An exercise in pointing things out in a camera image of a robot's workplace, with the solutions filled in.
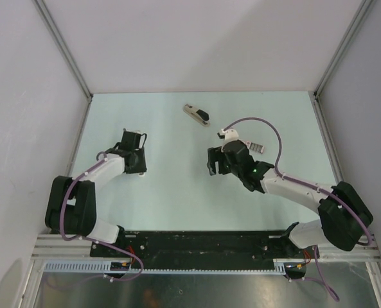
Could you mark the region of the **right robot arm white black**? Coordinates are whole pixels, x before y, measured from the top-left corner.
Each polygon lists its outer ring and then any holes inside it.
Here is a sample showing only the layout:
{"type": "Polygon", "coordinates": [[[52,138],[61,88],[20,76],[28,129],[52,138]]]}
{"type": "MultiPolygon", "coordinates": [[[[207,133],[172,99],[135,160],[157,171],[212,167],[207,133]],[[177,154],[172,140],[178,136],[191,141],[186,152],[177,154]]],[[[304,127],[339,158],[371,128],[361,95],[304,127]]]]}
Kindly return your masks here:
{"type": "Polygon", "coordinates": [[[308,223],[293,223],[281,236],[281,251],[297,257],[304,248],[330,243],[349,252],[360,244],[373,216],[356,190],[347,182],[317,185],[289,180],[270,163],[254,160],[240,140],[208,149],[210,175],[233,174],[251,192],[281,196],[318,214],[308,223]]]}

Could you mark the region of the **beige black stapler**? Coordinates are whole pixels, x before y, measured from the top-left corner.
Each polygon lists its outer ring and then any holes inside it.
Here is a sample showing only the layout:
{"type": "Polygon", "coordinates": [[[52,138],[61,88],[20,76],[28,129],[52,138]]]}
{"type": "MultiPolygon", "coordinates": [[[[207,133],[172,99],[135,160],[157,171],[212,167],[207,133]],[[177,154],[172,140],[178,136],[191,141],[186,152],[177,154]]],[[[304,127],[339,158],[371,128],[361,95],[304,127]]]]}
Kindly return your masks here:
{"type": "Polygon", "coordinates": [[[183,106],[183,111],[203,127],[210,126],[210,116],[206,111],[189,104],[183,106]]]}

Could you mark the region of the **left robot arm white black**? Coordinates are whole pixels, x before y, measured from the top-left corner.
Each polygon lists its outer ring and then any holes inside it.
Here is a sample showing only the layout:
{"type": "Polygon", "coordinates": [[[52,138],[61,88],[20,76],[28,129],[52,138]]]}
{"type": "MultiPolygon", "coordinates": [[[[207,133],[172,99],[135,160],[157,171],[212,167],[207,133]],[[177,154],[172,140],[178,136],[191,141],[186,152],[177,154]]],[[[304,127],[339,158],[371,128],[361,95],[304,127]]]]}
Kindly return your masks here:
{"type": "Polygon", "coordinates": [[[85,237],[103,242],[112,256],[122,255],[127,242],[120,237],[123,228],[98,217],[97,194],[111,180],[147,172],[147,134],[124,130],[121,140],[96,155],[96,163],[82,174],[57,176],[51,185],[45,225],[67,240],[85,237]]]}

